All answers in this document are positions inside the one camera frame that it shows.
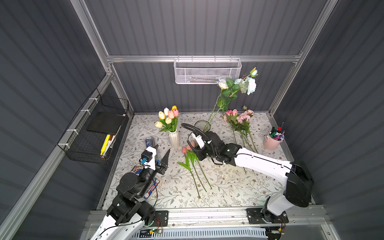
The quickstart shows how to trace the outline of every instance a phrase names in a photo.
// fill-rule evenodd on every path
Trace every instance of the pink pen holder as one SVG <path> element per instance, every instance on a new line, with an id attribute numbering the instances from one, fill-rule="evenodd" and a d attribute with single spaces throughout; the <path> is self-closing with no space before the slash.
<path id="1" fill-rule="evenodd" d="M 264 147 L 265 147 L 266 149 L 272 151 L 272 150 L 275 150 L 275 149 L 279 146 L 279 144 L 280 144 L 282 141 L 284 141 L 284 139 L 281 140 L 281 141 L 274 140 L 273 138 L 271 138 L 271 137 L 269 136 L 269 134 L 267 134 L 267 135 L 265 136 L 265 138 L 264 138 L 263 145 L 264 145 Z"/>

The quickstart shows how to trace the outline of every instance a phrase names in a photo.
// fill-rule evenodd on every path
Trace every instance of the floral tablecloth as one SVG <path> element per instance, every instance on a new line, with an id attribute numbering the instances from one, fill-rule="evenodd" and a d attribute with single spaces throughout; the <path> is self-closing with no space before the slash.
<path id="1" fill-rule="evenodd" d="M 263 147 L 263 138 L 271 129 L 271 124 L 266 115 L 267 113 L 255 113 L 251 118 L 251 133 L 256 148 L 259 154 L 286 160 L 280 146 L 275 151 L 269 151 Z M 201 199 L 199 199 L 191 174 L 177 164 L 177 162 L 185 162 L 181 150 L 182 146 L 186 146 L 187 136 L 190 133 L 190 131 L 182 128 L 180 124 L 185 122 L 193 125 L 198 120 L 207 120 L 208 117 L 209 114 L 179 115 L 177 131 L 179 133 L 180 148 L 171 149 L 168 170 L 165 175 L 157 174 L 161 181 L 157 187 L 159 193 L 157 209 L 261 206 L 264 205 L 269 195 L 283 188 L 280 182 L 259 172 L 245 168 L 245 173 L 241 167 L 232 165 L 217 166 L 210 159 L 205 159 L 200 163 L 212 189 L 210 189 L 200 172 L 198 164 L 196 164 L 196 169 L 207 190 L 205 192 L 196 179 L 201 195 Z M 145 139 L 147 137 L 154 136 L 155 144 L 159 144 L 157 150 L 159 159 L 170 148 L 168 133 L 159 133 L 159 129 L 154 126 L 156 121 L 158 121 L 158 115 L 134 116 L 103 209 L 108 209 L 113 198 L 117 195 L 116 187 L 119 185 L 120 178 L 138 164 L 141 153 L 145 150 Z M 217 133 L 225 143 L 235 143 L 235 137 L 229 124 L 224 122 L 221 116 L 216 116 L 211 131 Z M 236 135 L 236 143 L 244 146 L 240 135 Z M 154 204 L 155 200 L 156 192 L 150 196 L 148 202 Z"/>

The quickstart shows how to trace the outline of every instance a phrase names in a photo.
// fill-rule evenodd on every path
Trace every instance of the white vase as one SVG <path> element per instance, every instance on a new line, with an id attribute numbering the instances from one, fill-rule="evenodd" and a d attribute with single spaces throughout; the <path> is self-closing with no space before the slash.
<path id="1" fill-rule="evenodd" d="M 169 140 L 170 140 L 170 145 L 172 148 L 179 148 L 180 147 L 179 134 L 177 133 L 177 130 L 174 132 L 169 132 Z"/>

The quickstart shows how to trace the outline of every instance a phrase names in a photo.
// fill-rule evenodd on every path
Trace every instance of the white vent grille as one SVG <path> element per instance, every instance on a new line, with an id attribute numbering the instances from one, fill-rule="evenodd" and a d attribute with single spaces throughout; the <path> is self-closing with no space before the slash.
<path id="1" fill-rule="evenodd" d="M 239 238 L 258 237 L 267 238 L 264 228 L 258 227 L 230 227 L 230 228 L 191 228 L 191 229 L 164 229 L 162 234 L 153 233 L 151 236 L 140 237 L 137 231 L 131 240 L 156 239 L 188 239 L 188 238 Z"/>
<path id="2" fill-rule="evenodd" d="M 237 79 L 240 75 L 241 61 L 239 58 L 218 60 L 178 59 L 174 61 L 175 82 L 177 84 L 217 84 L 219 77 Z"/>

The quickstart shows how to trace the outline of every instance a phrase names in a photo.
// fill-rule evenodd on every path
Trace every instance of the black wire basket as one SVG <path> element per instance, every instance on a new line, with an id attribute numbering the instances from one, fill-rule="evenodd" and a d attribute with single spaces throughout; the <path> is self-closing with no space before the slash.
<path id="1" fill-rule="evenodd" d="M 106 95 L 99 95 L 85 111 L 84 116 L 76 126 L 76 131 L 72 131 L 66 145 L 59 145 L 65 151 L 69 159 L 74 161 L 94 162 L 107 164 L 111 155 L 111 150 L 115 145 L 117 136 L 124 132 L 122 126 L 116 133 L 114 141 L 111 143 L 105 158 L 101 158 L 100 150 L 106 138 L 106 134 L 87 131 L 87 127 L 96 117 L 98 112 L 114 113 L 124 115 L 127 118 L 128 100 L 115 98 Z"/>

